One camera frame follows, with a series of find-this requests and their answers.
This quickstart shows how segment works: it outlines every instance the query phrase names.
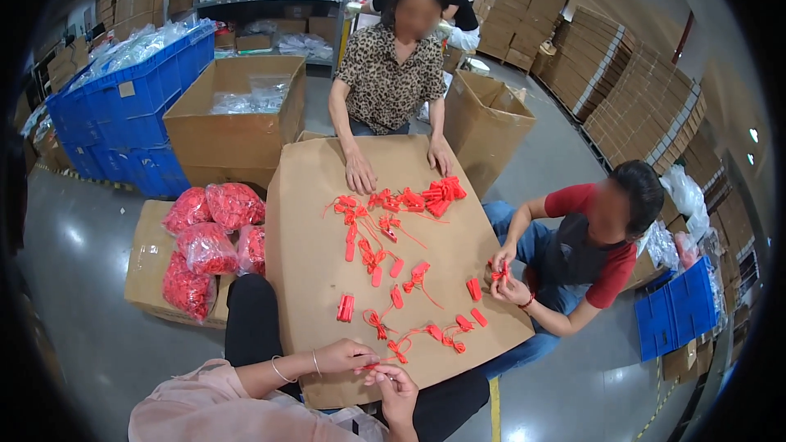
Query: yellow floor line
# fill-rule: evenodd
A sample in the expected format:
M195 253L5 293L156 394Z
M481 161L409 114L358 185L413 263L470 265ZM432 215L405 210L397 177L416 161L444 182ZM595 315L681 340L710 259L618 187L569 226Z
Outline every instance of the yellow floor line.
M499 378L489 381L491 391L491 442L502 441L502 427L499 422Z

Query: open cardboard box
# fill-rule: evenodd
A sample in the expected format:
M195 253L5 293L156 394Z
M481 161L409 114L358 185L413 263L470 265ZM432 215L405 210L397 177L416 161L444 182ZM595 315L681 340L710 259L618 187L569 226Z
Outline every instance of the open cardboard box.
M419 192L428 189L431 181L440 179L428 167L425 135L357 137L356 140L379 177L378 190L411 187ZM469 295L466 282L472 277L477 277L480 286L486 287L483 282L486 262L499 250L499 242L466 174L453 154L450 157L467 197L451 204L442 218L449 223L436 223L407 212L397 214L402 227L422 241L427 250L400 231L396 231L395 244L377 232L385 249L405 264L398 278L393 279L389 272L394 260L389 257L384 260L382 284L375 288L361 262L359 249L355 251L354 261L345 259L347 227L343 215L328 209L321 219L330 201L341 194L350 194L338 139L309 140L284 147L267 195L265 226L267 279L278 297L280 337L285 353L307 352L341 338L351 338L371 346L382 358L394 356L387 341L378 340L376 328L361 317L365 309L381 313L388 308L394 283L398 283L404 302L403 309L394 309L384 318L388 327L398 331L390 335L394 341L428 322L445 328L455 322L458 314L472 320L473 308L489 323L485 328L476 327L456 336L466 346L466 352L461 354L428 334L414 335L405 367L420 388L474 368L534 334L529 316L515 305L498 302L488 293L479 302L473 302ZM361 200L365 204L368 198ZM382 215L381 210L370 213L375 221ZM373 250L379 250L368 231L361 232L371 241ZM421 290L412 293L402 290L402 284L412 279L411 269L424 260L431 264L425 275L425 288L445 309L432 304ZM342 293L355 296L355 313L349 323L336 320ZM311 408L340 408L380 399L379 389L365 387L362 376L351 372L303 376L300 383L306 404Z
M163 299L161 285L163 274L169 266L169 259L175 249L174 237L169 235L161 221L172 207L172 201L148 200L142 206L137 230L133 233L131 256L128 259L126 290L123 297L133 306L167 321L192 324L191 319L180 309L175 309ZM215 305L202 326L224 329L230 310L226 298L235 275L225 275L219 279L218 297Z
M445 138L478 198L488 192L535 125L503 82L457 70L445 98Z
M217 92L250 93L252 77L285 77L278 113L211 114ZM193 186L246 183L260 194L278 167L281 147L303 131L306 64L285 55L218 59L163 115L172 149Z

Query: yellow and black tape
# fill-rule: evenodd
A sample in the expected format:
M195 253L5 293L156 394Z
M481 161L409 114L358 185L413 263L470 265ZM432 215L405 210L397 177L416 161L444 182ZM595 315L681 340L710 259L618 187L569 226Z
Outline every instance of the yellow and black tape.
M67 176L69 178L74 178L75 180L87 181L88 183L96 183L102 186L113 187L115 190L125 190L127 192L133 192L134 190L136 190L133 184L115 183L110 180L94 180L93 178L83 178L82 176L79 175L78 172L74 171L73 169L64 169L62 171L55 171L54 169L50 169L48 166L40 162L36 162L35 167L44 169L45 171L54 172L55 174L60 174L62 176Z
M677 381L674 381L674 383L671 385L671 388L669 388L669 391L663 397L663 401L661 401L660 400L660 357L655 359L655 365L657 366L657 368L655 369L655 375L658 376L658 397L657 400L655 401L655 405L656 405L655 414L653 415L653 417L649 419L647 425L645 425L641 429L641 432L639 432L639 434L636 436L634 440L639 440L641 436L644 435L644 432L647 431L647 428L649 428L649 426L652 425L653 421L655 420L655 417L658 416L658 414L660 413L660 410L661 408L663 408L663 405L666 403L666 400L669 399L669 396L672 394L674 388L677 387Z

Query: hand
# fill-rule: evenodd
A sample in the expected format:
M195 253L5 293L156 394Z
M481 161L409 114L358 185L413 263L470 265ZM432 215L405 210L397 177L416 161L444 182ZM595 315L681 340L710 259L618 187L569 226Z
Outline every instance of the hand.
M362 368L379 362L379 355L371 347L343 338L314 352L322 374L333 374Z
M377 190L377 176L360 149L345 153L347 184L357 194L371 194Z
M525 305L532 298L530 289L524 282L516 279L508 280L507 285L504 280L496 280L491 284L489 290L491 297L516 305Z
M445 135L431 137L431 144L428 146L428 164L432 169L439 165L439 173L443 175L443 178L450 176L453 162L450 161L450 147L445 140Z
M382 413L390 425L411 425L418 386L406 370L397 365L377 365L366 375L366 386L379 386L382 392Z
M494 271L502 271L502 262L505 261L508 266L511 261L516 258L516 245L508 246L505 244L499 251L494 253L491 257L491 269Z

